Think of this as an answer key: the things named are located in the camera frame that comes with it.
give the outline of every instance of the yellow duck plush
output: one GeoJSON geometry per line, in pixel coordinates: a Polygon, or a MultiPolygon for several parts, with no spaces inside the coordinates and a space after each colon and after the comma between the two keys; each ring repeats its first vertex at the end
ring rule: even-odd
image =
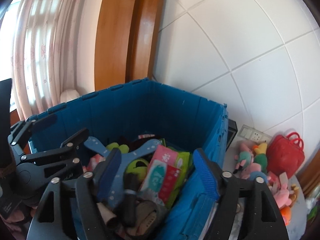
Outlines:
{"type": "Polygon", "coordinates": [[[258,145],[253,146],[253,150],[255,154],[266,154],[267,147],[268,147],[268,144],[261,143],[259,146],[258,145]]]}
{"type": "Polygon", "coordinates": [[[260,164],[261,171],[265,174],[267,173],[267,165],[268,165],[268,160],[266,157],[267,147],[268,147],[268,144],[261,143],[259,146],[255,145],[252,148],[256,154],[256,156],[253,158],[253,162],[260,164]]]}

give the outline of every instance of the window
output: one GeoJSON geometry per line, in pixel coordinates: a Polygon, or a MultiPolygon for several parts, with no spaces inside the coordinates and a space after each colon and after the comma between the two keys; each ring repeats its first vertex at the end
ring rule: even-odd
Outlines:
{"type": "MultiPolygon", "coordinates": [[[[11,50],[12,42],[15,32],[15,25],[17,21],[17,12],[21,0],[13,0],[8,7],[0,29],[0,81],[11,78],[12,74],[12,62],[11,62],[11,50]]],[[[16,109],[13,93],[11,93],[10,99],[10,112],[16,109]]]]}

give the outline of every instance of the wooden door frame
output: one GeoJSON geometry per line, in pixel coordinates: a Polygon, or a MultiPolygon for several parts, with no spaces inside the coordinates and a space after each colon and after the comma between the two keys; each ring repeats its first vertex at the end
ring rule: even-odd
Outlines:
{"type": "Polygon", "coordinates": [[[164,0],[102,0],[94,59],[95,90],[152,77],[164,0]]]}

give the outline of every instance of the wooden trim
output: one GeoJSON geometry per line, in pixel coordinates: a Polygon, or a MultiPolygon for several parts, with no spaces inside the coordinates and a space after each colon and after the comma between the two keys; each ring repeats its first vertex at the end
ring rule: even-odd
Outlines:
{"type": "Polygon", "coordinates": [[[95,90],[151,78],[163,2],[102,0],[95,45],[95,90]]]}
{"type": "Polygon", "coordinates": [[[307,197],[313,189],[320,183],[320,150],[306,167],[306,169],[299,174],[298,181],[300,183],[303,194],[307,197]]]}
{"type": "Polygon", "coordinates": [[[164,0],[140,0],[126,81],[151,79],[164,0]]]}
{"type": "Polygon", "coordinates": [[[94,56],[95,90],[125,82],[135,0],[102,0],[94,56]]]}

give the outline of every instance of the green tennis ball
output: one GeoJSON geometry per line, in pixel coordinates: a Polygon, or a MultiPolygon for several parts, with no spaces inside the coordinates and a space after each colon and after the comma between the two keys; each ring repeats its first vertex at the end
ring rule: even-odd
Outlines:
{"type": "Polygon", "coordinates": [[[142,182],[147,176],[148,165],[149,163],[145,159],[134,160],[128,165],[125,173],[137,174],[139,181],[142,182]]]}
{"type": "Polygon", "coordinates": [[[106,148],[111,151],[113,148],[119,148],[119,144],[118,143],[110,143],[106,146],[106,148]]]}
{"type": "Polygon", "coordinates": [[[122,144],[119,146],[119,150],[121,153],[128,153],[129,152],[129,147],[126,144],[122,144]]]}

